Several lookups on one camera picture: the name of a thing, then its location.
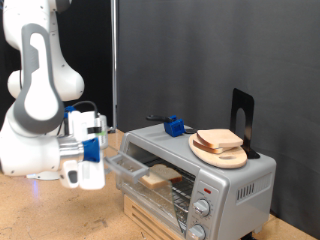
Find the black stand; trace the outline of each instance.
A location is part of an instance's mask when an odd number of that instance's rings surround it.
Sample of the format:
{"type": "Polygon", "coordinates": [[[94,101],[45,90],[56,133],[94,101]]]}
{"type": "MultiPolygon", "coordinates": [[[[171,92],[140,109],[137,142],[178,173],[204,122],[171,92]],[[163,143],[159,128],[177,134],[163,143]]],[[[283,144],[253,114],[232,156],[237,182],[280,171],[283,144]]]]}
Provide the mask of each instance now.
{"type": "Polygon", "coordinates": [[[244,237],[241,238],[241,240],[257,240],[254,237],[252,237],[252,233],[248,233],[244,237]]]}
{"type": "Polygon", "coordinates": [[[246,126],[244,131],[242,148],[245,150],[248,156],[248,159],[258,159],[260,158],[260,155],[250,148],[251,136],[252,136],[254,100],[252,96],[235,88],[233,89],[231,121],[230,121],[230,130],[233,133],[236,132],[237,113],[240,108],[243,109],[245,113],[245,118],[246,118],[246,126]]]}

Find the silver toaster oven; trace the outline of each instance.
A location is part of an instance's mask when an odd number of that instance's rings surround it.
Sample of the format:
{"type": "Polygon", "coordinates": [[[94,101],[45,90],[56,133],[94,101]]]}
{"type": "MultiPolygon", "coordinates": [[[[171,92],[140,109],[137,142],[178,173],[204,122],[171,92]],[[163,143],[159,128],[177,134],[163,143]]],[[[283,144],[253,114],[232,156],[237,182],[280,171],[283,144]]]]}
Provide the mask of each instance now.
{"type": "MultiPolygon", "coordinates": [[[[162,124],[126,133],[120,153],[146,168],[164,164],[183,179],[152,190],[118,176],[117,188],[182,239],[237,240],[259,232],[269,217],[275,160],[260,154],[241,168],[220,169],[193,154],[189,136],[172,138],[162,124]]],[[[138,166],[118,164],[128,171],[138,166]]]]}

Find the toaster oven knob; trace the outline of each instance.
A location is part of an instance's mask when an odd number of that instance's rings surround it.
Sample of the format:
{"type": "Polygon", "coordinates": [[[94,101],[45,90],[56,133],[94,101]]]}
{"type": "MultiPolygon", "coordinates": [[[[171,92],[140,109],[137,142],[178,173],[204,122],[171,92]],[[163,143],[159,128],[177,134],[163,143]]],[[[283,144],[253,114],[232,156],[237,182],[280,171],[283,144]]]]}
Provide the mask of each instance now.
{"type": "Polygon", "coordinates": [[[195,225],[189,229],[188,235],[195,240],[203,240],[206,237],[206,233],[200,225],[195,225]]]}
{"type": "Polygon", "coordinates": [[[196,213],[200,214],[203,217],[207,216],[210,211],[209,203],[203,199],[199,200],[198,202],[195,202],[193,204],[193,208],[196,211],[196,213]]]}

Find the wooden plate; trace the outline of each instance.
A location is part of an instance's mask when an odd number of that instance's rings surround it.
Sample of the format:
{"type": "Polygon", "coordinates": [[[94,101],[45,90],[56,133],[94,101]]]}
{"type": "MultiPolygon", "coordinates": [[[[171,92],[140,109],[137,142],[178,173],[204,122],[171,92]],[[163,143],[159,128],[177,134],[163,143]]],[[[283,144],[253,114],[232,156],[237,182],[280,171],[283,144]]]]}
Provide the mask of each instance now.
{"type": "Polygon", "coordinates": [[[202,161],[220,168],[239,168],[246,164],[247,154],[241,147],[232,148],[221,154],[209,153],[193,145],[194,135],[189,138],[189,146],[202,161]]]}

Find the blue object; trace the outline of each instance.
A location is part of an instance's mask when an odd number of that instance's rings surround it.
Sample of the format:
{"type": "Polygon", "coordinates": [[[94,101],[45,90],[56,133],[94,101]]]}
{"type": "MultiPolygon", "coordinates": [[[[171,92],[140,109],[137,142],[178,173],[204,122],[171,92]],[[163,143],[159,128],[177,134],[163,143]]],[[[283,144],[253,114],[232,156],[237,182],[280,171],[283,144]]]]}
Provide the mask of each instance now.
{"type": "Polygon", "coordinates": [[[100,162],[100,146],[98,138],[82,142],[84,148],[84,161],[100,162]]]}
{"type": "Polygon", "coordinates": [[[64,109],[64,118],[68,118],[68,113],[73,112],[76,109],[73,106],[68,106],[64,109]]]}
{"type": "Polygon", "coordinates": [[[185,133],[184,122],[182,119],[177,119],[176,115],[171,116],[170,119],[172,119],[173,122],[163,123],[166,133],[168,133],[172,137],[177,137],[185,133]]]}

